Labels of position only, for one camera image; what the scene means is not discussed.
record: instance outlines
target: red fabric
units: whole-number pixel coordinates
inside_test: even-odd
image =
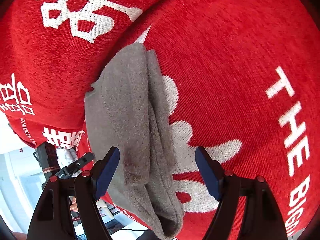
[[[150,27],[144,44],[156,51],[168,92],[179,163],[173,178],[186,211],[177,238],[202,239],[217,204],[194,168],[196,146],[240,176],[264,176],[288,234],[304,228],[320,194],[320,35],[300,1],[106,1],[15,0],[1,20],[0,108],[20,138],[90,151],[84,94],[108,60]],[[47,19],[48,7],[49,18],[66,18]],[[93,15],[102,16],[102,29]],[[77,32],[91,28],[96,37]],[[9,98],[13,88],[17,100]],[[243,207],[241,200],[230,239]]]

